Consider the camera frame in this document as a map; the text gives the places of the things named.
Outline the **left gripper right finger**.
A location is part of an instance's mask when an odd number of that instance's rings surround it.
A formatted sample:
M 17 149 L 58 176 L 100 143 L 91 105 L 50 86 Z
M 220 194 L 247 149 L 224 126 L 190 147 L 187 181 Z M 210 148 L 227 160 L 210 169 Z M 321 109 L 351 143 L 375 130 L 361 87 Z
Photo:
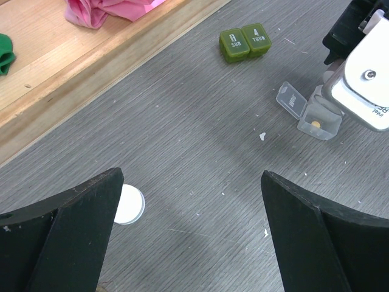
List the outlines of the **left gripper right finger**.
M 265 171 L 261 192 L 285 291 L 388 291 L 388 220 Z

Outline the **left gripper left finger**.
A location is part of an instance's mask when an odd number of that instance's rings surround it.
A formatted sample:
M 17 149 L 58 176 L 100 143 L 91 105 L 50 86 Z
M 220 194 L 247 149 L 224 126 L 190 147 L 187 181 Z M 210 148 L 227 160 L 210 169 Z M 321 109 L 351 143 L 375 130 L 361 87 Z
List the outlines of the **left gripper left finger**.
M 111 168 L 1 214 L 1 291 L 95 291 L 122 186 Z

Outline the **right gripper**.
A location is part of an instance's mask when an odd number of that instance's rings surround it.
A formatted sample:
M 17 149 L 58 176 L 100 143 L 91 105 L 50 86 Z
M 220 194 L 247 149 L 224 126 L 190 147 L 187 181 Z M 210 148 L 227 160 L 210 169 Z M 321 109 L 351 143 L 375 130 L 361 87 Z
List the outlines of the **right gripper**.
M 351 51 L 361 42 L 368 22 L 377 10 L 383 10 L 380 0 L 352 0 L 330 31 L 323 38 L 323 45 L 329 49 L 324 60 L 330 65 L 338 59 L 345 60 Z

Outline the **white bottle cap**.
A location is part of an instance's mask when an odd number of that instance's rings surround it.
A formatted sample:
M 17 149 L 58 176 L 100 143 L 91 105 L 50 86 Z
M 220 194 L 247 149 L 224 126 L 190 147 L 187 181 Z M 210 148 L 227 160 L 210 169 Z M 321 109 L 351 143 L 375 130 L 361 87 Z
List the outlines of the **white bottle cap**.
M 124 184 L 114 223 L 127 225 L 136 222 L 145 210 L 143 193 L 134 186 Z

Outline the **clear pill box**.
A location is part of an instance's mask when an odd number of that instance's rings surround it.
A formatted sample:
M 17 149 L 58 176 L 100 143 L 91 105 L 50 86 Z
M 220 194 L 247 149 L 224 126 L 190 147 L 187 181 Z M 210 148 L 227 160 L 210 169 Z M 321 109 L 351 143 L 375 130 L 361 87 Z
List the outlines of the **clear pill box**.
M 276 101 L 298 120 L 297 128 L 316 139 L 327 141 L 335 137 L 343 120 L 343 112 L 322 96 L 322 86 L 315 88 L 309 99 L 303 97 L 290 83 L 284 82 Z M 318 121 L 321 128 L 311 125 Z

